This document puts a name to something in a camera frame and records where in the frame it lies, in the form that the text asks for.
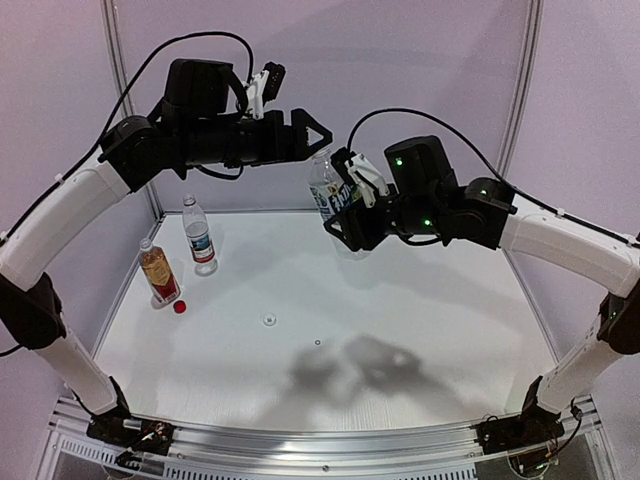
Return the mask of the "red bottle cap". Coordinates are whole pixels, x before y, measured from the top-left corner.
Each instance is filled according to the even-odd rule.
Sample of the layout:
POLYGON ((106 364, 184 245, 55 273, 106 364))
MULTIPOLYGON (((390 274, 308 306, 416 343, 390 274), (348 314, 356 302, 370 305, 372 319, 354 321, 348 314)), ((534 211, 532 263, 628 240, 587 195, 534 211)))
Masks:
POLYGON ((173 303, 173 310, 176 314, 185 313, 187 310, 187 305, 184 301, 178 300, 173 303))

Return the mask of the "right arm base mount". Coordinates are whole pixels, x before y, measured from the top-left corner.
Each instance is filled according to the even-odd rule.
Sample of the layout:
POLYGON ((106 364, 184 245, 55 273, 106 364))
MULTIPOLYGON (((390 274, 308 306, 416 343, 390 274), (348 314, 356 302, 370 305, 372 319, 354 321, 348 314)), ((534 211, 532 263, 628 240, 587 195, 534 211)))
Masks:
POLYGON ((577 426, 563 444, 559 444, 560 437, 565 433, 560 422, 559 413, 551 413, 539 405, 538 390, 543 377, 539 376, 528 388, 522 411, 519 414, 498 418, 490 416, 471 426, 476 432, 476 440, 484 454, 499 453, 533 446, 545 441, 551 441, 553 449, 547 458, 557 456, 577 435, 582 425, 583 411, 572 399, 570 413, 577 421, 577 426))

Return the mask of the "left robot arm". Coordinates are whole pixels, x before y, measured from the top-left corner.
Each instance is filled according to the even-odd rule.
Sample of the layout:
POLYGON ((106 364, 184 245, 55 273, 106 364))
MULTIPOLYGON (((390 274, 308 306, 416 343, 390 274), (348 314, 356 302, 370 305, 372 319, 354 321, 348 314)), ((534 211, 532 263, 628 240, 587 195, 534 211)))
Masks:
POLYGON ((306 110, 271 110, 285 70, 268 63, 247 81, 228 62, 176 59, 149 114, 122 119, 97 149, 65 174, 1 240, 1 320, 23 348, 39 355, 97 419, 130 410, 66 324, 49 265, 97 220, 160 173, 185 178, 219 164, 243 169, 298 163, 332 142, 306 110))

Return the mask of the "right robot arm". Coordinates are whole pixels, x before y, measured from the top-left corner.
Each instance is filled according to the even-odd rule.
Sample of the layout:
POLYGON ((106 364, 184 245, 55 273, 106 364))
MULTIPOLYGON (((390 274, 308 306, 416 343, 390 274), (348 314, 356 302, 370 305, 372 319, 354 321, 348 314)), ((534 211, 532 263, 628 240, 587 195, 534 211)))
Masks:
POLYGON ((331 165, 359 199, 325 222, 349 250, 372 251, 396 236, 411 246, 466 240, 526 254, 607 291, 598 317, 559 364, 529 387, 520 417, 555 421, 608 367, 639 351, 639 243, 528 199, 498 177, 457 182, 441 141, 414 137, 384 155, 393 183, 361 154, 341 148, 331 165))

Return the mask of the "gold red tea bottle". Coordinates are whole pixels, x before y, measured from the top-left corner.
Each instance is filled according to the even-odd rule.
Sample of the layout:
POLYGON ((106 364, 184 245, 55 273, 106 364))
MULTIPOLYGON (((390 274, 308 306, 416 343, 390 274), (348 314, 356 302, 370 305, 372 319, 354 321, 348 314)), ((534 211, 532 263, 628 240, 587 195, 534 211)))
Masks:
POLYGON ((139 245, 139 265, 151 288, 154 303, 165 306, 177 300, 181 294, 179 284, 164 250, 143 238, 139 245))

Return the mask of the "clear bottle red white label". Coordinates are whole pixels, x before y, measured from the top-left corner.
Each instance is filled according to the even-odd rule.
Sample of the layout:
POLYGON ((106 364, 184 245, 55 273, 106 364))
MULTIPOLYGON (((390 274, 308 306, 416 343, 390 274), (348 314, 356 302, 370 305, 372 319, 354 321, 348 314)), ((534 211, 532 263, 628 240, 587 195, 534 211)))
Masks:
POLYGON ((196 274, 199 276, 213 274, 218 267, 216 251, 207 217, 194 194, 183 197, 182 222, 192 259, 195 262, 196 274))

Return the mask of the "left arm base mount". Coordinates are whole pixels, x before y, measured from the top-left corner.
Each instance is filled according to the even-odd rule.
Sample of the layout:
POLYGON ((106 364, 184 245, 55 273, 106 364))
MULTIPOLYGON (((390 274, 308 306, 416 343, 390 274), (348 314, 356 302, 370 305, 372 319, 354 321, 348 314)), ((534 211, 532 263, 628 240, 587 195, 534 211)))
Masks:
POLYGON ((116 406, 103 414, 92 414, 86 435, 93 440, 132 452, 167 456, 176 427, 164 420, 134 416, 118 383, 110 377, 116 406))

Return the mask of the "clear bottle blue label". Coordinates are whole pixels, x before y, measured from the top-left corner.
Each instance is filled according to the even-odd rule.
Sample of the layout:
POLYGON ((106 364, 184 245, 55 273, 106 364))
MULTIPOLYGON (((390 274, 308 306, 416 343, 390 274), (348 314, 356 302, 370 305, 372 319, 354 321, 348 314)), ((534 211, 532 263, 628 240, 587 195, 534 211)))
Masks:
POLYGON ((322 222, 361 198, 356 187, 344 182, 331 165, 331 149, 324 147, 312 157, 308 185, 322 222))

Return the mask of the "clear white bottle cap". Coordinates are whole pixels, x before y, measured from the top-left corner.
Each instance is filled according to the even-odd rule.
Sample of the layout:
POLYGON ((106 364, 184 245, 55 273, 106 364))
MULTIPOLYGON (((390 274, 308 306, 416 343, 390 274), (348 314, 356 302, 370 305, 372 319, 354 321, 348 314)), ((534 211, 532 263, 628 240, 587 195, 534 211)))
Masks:
POLYGON ((263 324, 265 326, 268 326, 268 327, 274 326, 276 322, 277 322, 277 317, 273 313, 266 314, 263 317, 263 324))

